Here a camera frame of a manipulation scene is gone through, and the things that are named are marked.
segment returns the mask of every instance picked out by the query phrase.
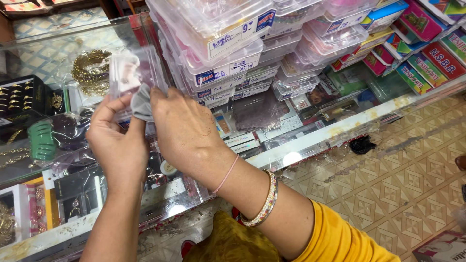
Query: woman's right hand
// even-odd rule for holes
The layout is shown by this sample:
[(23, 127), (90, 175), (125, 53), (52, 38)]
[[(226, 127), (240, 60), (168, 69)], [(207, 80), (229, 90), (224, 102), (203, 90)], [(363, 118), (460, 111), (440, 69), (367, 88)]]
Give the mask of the woman's right hand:
[(225, 162), (235, 154), (220, 138), (211, 111), (176, 88), (168, 97), (151, 89), (151, 106), (157, 128), (158, 146), (175, 168), (194, 178), (213, 161)]

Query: jewelry packet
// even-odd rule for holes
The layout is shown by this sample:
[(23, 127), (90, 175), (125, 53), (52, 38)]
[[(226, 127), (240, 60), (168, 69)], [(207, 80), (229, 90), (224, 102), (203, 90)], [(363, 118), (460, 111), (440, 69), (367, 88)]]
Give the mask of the jewelry packet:
[(131, 116), (153, 122), (151, 88), (159, 87), (167, 93), (160, 58), (154, 46), (126, 50), (110, 57), (110, 98), (133, 95), (131, 105), (115, 116), (117, 123), (127, 129)]

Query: brown fabric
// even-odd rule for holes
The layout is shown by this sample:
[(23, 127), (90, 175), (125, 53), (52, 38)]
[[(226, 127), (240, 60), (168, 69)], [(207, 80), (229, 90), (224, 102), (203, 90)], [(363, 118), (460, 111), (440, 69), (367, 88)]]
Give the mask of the brown fabric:
[(188, 252), (183, 262), (281, 262), (278, 250), (259, 230), (240, 225), (223, 211), (213, 217), (209, 237)]

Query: glass display counter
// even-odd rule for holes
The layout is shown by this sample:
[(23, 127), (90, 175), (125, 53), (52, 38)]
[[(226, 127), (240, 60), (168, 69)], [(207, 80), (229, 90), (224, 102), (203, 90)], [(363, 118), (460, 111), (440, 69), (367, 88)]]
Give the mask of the glass display counter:
[[(158, 63), (163, 69), (166, 83), (179, 89), (183, 86), (188, 88), (189, 84), (186, 83), (193, 80), (184, 74), (184, 68), (180, 67), (176, 57), (173, 56), (176, 52), (172, 49), (174, 46), (170, 44), (167, 35), (158, 31), (158, 25), (149, 14), (142, 13), (30, 39), (20, 39), (5, 43), (0, 48), (0, 52), (5, 54), (7, 63), (7, 72), (1, 75), (0, 88), (15, 87), (14, 90), (25, 92), (26, 87), (32, 85), (28, 90), (41, 91), (40, 94), (35, 91), (30, 95), (34, 99), (32, 101), (34, 106), (19, 111), (16, 118), (0, 117), (2, 119), (0, 120), (0, 165), (6, 164), (0, 168), (0, 200), (6, 203), (4, 207), (0, 207), (0, 210), (14, 208), (15, 216), (18, 216), (15, 217), (16, 223), (24, 225), (24, 227), (16, 227), (12, 232), (14, 238), (0, 246), (0, 260), (37, 261), (46, 258), (47, 261), (54, 261), (61, 258), (78, 258), (105, 202), (106, 181), (103, 172), (81, 136), (85, 133), (86, 123), (92, 115), (95, 104), (100, 102), (102, 97), (88, 96), (80, 90), (72, 73), (75, 59), (84, 51), (105, 56), (106, 52), (118, 53), (153, 45), (158, 56), (164, 58)], [(275, 66), (275, 63), (282, 58), (283, 56), (276, 61), (270, 60), (268, 64), (259, 64), (254, 68), (257, 70), (254, 76), (262, 76), (277, 70), (278, 66)], [(321, 79), (316, 85), (317, 79), (317, 77), (313, 78), (312, 85), (308, 82), (301, 83), (297, 89), (305, 90), (308, 86), (312, 86), (312, 91), (320, 92), (323, 82)], [(302, 104), (299, 98), (303, 98), (302, 96), (283, 99), (279, 103), (273, 91), (274, 86), (291, 90), (295, 87), (287, 86), (277, 78), (264, 81), (267, 82), (267, 86), (259, 84), (253, 89), (248, 89), (239, 85), (234, 88), (242, 95), (251, 90), (265, 88), (264, 92), (251, 95), (249, 98), (227, 97), (219, 101), (200, 100), (199, 102), (204, 102), (207, 107), (212, 108), (215, 117), (221, 114), (226, 121), (235, 118), (232, 123), (220, 123), (220, 126), (229, 127), (224, 129), (227, 131), (223, 134), (225, 143), (257, 168), (273, 171), (374, 131), (381, 125), (395, 121), (413, 110), (466, 89), (466, 75), (421, 96), (405, 91), (381, 91), (384, 86), (369, 84), (371, 89), (380, 91), (374, 94), (377, 93), (379, 100), (382, 100), (379, 97), (383, 96), (384, 103), (365, 98), (366, 91), (369, 90), (366, 88), (350, 92), (343, 97), (333, 93), (319, 97), (304, 95), (309, 101), (318, 100), (316, 103), (325, 106), (301, 111)], [(44, 100), (41, 107), (35, 107), (38, 97)], [(20, 106), (24, 108), (29, 103), (26, 103), (27, 99), (24, 97), (22, 99)], [(268, 99), (276, 102), (264, 103), (260, 107), (269, 106), (270, 110), (264, 112), (264, 117), (275, 119), (273, 125), (255, 129), (254, 133), (236, 128), (240, 126), (247, 130), (251, 127), (251, 121), (264, 123), (263, 118), (250, 118), (250, 112), (257, 110), (257, 107), (249, 109), (247, 107), (253, 104), (248, 101), (268, 101)], [(249, 117), (249, 120), (238, 124), (241, 116)], [(79, 140), (79, 148), (70, 151), (60, 148), (58, 154), (54, 154), (51, 158), (37, 161), (38, 157), (35, 157), (35, 160), (32, 160), (30, 156), (34, 152), (31, 149), (35, 146), (35, 142), (28, 138), (34, 135), (31, 126), (38, 121), (53, 123), (57, 119), (61, 119), (60, 123), (73, 121), (73, 128), (82, 125), (81, 129), (75, 128), (76, 131), (82, 131), (77, 132), (79, 134), (76, 136), (82, 138)], [(297, 120), (301, 125), (292, 126), (298, 122)], [(240, 137), (250, 138), (251, 143), (247, 145), (250, 148), (245, 148), (245, 145), (238, 147), (240, 144), (236, 140)], [(162, 174), (160, 164), (163, 157), (157, 152), (156, 138), (148, 136), (148, 142), (152, 151), (141, 203), (140, 231), (175, 219), (183, 212), (215, 197), (212, 192), (182, 173)], [(23, 210), (24, 203), (16, 205), (14, 199), (24, 197), (26, 200), (35, 199), (36, 212), (43, 209), (45, 215), (38, 215), (38, 221), (31, 222), (21, 217), (20, 211)], [(27, 201), (24, 208), (28, 210)]]

